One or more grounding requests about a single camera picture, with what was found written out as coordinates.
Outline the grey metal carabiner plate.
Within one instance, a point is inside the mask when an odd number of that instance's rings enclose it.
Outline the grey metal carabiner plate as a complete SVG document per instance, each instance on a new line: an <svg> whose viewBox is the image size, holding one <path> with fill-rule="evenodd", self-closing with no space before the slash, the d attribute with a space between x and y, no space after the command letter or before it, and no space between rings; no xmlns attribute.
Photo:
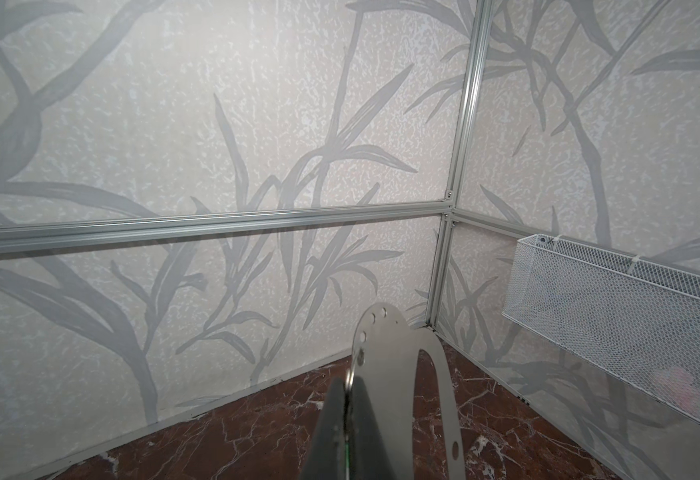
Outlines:
<svg viewBox="0 0 700 480"><path fill-rule="evenodd" d="M346 392L355 380L364 381L395 479L412 479L414 393L422 352L431 358L436 370L448 477L464 479L466 467L452 378L441 341L431 329L410 326L403 313L389 303L369 307L356 328Z"/></svg>

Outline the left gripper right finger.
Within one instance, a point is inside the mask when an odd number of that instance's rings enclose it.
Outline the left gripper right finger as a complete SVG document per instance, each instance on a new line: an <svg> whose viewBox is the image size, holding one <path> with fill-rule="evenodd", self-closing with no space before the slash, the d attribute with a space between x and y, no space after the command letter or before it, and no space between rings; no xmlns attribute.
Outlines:
<svg viewBox="0 0 700 480"><path fill-rule="evenodd" d="M345 437L347 479L396 478L363 380L346 394Z"/></svg>

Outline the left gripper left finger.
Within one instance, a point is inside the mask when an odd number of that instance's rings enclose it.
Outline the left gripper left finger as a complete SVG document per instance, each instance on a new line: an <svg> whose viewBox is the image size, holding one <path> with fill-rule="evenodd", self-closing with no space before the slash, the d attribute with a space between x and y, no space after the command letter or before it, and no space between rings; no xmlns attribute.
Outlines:
<svg viewBox="0 0 700 480"><path fill-rule="evenodd" d="M333 378L314 429L300 480L341 480L346 478L344 381Z"/></svg>

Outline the aluminium frame horizontal bar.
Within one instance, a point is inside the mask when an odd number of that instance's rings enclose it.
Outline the aluminium frame horizontal bar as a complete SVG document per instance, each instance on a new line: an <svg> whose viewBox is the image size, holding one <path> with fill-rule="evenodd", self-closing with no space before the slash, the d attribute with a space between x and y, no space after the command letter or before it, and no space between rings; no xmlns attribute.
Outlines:
<svg viewBox="0 0 700 480"><path fill-rule="evenodd" d="M0 255L437 216L445 201L0 226Z"/></svg>

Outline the aluminium frame corner post right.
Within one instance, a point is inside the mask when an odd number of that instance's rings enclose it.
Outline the aluminium frame corner post right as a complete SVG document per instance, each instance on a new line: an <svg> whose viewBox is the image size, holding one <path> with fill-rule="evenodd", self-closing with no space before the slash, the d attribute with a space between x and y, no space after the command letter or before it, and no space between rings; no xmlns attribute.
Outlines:
<svg viewBox="0 0 700 480"><path fill-rule="evenodd" d="M453 230L457 223L456 207L460 195L462 177L465 171L467 150L473 133L473 124L478 110L480 87L494 10L494 1L477 2L476 19L473 23L469 56L467 60L464 86L460 101L459 118L456 126L454 149L450 164L445 202L447 210L441 217L436 254L434 257L428 297L426 325L435 330L438 322L441 300L445 291L445 279L449 266Z"/></svg>

